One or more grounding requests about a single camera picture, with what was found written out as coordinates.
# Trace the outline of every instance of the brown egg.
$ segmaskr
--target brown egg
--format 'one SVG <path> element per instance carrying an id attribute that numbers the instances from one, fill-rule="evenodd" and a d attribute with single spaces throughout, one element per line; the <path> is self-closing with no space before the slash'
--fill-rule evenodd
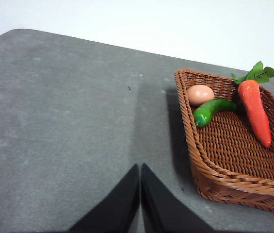
<path id="1" fill-rule="evenodd" d="M 199 106 L 214 98 L 213 90 L 206 85 L 194 85 L 186 90 L 190 105 Z"/>

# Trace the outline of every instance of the table surface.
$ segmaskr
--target table surface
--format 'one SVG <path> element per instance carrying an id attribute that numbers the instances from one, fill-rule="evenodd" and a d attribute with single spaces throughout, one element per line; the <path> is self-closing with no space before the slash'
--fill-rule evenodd
<path id="1" fill-rule="evenodd" d="M 244 71 L 35 30 L 0 36 L 0 233 L 62 231 L 147 163 L 218 230 L 274 232 L 274 213 L 199 196 L 174 72 Z M 274 93 L 274 78 L 264 85 Z M 129 230 L 144 232 L 139 210 Z"/>

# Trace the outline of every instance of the green chili pepper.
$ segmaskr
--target green chili pepper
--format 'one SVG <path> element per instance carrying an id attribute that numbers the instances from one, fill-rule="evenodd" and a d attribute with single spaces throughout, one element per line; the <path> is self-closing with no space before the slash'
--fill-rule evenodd
<path id="1" fill-rule="evenodd" d="M 230 100 L 213 99 L 200 105 L 194 112 L 195 125 L 198 128 L 206 126 L 212 119 L 213 115 L 223 110 L 236 110 L 237 105 Z"/>

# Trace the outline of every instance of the wicker basket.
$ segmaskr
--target wicker basket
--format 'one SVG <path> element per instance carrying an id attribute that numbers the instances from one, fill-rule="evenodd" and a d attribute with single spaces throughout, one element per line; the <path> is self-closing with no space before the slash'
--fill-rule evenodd
<path id="1" fill-rule="evenodd" d="M 267 149 L 255 138 L 245 112 L 219 112 L 209 125 L 196 128 L 186 89 L 204 84 L 216 98 L 235 101 L 237 85 L 232 79 L 188 69 L 177 70 L 175 79 L 198 193 L 274 212 L 274 95 L 260 87 L 272 134 Z"/>

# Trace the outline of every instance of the white wall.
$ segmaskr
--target white wall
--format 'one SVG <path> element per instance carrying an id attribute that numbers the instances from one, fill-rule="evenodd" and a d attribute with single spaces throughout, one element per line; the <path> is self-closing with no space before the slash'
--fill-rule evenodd
<path id="1" fill-rule="evenodd" d="M 0 34 L 29 28 L 249 70 L 274 68 L 274 0 L 0 0 Z"/>

